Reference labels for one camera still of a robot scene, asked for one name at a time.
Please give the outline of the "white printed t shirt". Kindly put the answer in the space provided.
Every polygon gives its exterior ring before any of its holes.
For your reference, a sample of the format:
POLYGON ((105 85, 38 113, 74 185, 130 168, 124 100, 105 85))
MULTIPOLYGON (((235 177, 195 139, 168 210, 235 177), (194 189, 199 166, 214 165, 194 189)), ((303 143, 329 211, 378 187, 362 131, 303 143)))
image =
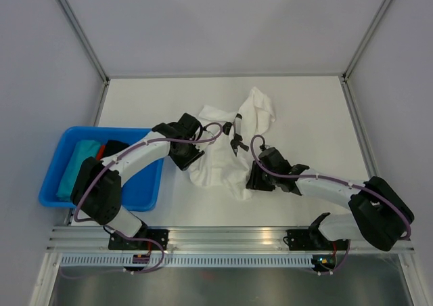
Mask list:
POLYGON ((252 168, 250 142, 254 135, 266 133, 275 119, 271 98, 256 87, 235 112, 205 105, 198 120, 206 125, 217 122, 229 130, 189 167, 191 182, 202 188, 227 188, 237 200, 251 199, 252 192, 246 188, 252 168))

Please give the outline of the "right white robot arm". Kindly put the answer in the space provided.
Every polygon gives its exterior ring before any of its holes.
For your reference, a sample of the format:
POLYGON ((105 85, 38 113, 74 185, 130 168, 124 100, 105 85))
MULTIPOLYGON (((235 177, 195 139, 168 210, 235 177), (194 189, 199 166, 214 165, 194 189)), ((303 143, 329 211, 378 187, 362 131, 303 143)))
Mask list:
POLYGON ((320 174, 307 165, 291 165, 274 147, 262 148, 253 161, 247 189, 320 198, 347 209, 346 214, 320 214, 308 228, 310 243, 325 248, 339 240, 365 240, 389 251, 410 236, 415 216, 381 177, 349 181, 320 174))

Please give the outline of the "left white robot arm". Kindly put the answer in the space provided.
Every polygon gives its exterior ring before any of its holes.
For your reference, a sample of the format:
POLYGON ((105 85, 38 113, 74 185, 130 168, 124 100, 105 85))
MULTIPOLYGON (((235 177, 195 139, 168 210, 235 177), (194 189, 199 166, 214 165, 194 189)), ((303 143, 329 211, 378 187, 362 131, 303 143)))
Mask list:
POLYGON ((122 187, 137 173, 165 157, 182 171, 204 155, 197 140, 204 127, 190 114, 177 122, 160 123, 137 143, 101 160, 86 158, 71 193, 76 210, 87 217, 76 222, 94 221, 114 231, 134 249, 147 243, 147 225, 122 205, 122 187))

